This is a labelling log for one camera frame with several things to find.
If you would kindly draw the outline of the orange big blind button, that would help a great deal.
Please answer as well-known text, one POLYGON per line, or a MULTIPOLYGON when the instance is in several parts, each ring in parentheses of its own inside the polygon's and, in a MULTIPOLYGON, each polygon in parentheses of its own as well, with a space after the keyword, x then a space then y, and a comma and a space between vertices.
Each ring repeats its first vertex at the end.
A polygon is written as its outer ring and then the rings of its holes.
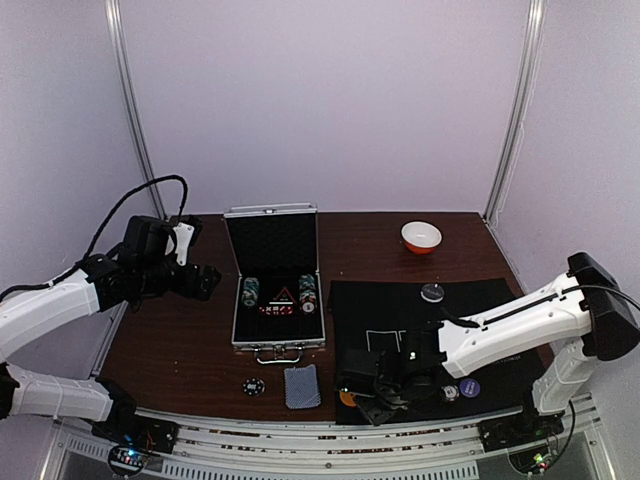
POLYGON ((340 391, 339 398, 340 401, 347 407, 355 408, 357 406, 355 402, 355 396, 352 393, 340 391))

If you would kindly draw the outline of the blue playing card deck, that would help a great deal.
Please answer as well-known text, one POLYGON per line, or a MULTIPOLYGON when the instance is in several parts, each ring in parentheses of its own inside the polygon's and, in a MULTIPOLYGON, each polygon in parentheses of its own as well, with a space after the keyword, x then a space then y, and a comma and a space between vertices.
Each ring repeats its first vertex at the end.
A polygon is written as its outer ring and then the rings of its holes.
POLYGON ((316 408, 321 404, 317 368, 314 364, 284 370, 285 405, 291 410, 316 408))

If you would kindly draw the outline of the clear acrylic dealer button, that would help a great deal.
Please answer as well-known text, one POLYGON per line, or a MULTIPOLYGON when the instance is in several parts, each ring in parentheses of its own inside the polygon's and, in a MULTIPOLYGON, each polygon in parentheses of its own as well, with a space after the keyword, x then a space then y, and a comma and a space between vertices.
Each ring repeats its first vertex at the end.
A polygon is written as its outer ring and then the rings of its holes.
POLYGON ((420 289, 421 298, 429 303, 439 303, 444 299, 445 292, 438 283, 426 283, 420 289))

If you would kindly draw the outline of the purple small blind button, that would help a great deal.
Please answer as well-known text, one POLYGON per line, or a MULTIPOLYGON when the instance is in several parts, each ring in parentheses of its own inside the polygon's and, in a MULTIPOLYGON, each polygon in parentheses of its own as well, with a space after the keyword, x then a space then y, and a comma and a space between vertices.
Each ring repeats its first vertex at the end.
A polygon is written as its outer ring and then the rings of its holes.
POLYGON ((473 378, 466 378, 459 383, 459 392, 466 398, 476 398, 481 393, 481 385, 473 378))

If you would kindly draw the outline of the black 100 poker chip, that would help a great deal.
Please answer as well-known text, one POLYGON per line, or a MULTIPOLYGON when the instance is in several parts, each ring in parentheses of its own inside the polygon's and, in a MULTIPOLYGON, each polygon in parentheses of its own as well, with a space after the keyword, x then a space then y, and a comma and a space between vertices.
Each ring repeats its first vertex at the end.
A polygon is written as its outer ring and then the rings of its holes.
POLYGON ((265 389, 266 383, 262 379, 256 377, 246 379, 242 385, 242 391, 250 397, 262 395, 265 389))

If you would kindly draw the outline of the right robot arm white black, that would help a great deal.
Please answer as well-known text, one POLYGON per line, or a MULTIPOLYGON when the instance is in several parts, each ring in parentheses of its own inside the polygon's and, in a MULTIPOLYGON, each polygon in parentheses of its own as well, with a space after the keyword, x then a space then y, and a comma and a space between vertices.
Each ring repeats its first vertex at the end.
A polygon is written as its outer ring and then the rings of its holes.
POLYGON ((347 350, 336 373, 342 402, 379 426, 400 412, 453 403, 474 372, 562 340, 564 350, 526 389, 523 412, 513 419, 519 440, 535 440, 596 362, 617 360, 639 344, 638 301, 589 254, 576 253, 567 262, 567 272, 509 303, 466 317, 441 312, 403 333, 393 352, 347 350))

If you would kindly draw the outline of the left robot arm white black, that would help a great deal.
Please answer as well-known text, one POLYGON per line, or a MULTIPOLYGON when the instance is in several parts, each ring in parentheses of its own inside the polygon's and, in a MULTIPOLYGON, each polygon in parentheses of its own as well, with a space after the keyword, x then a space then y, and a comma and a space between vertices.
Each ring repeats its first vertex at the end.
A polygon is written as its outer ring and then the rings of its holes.
POLYGON ((171 292, 207 301, 221 280, 211 266, 188 260, 202 222, 195 216, 168 222, 130 218, 123 241, 108 254, 78 261, 60 278, 1 297, 1 416, 40 415, 98 423, 123 444, 144 433, 134 399, 117 383, 73 380, 11 365, 25 345, 77 319, 135 305, 171 292))

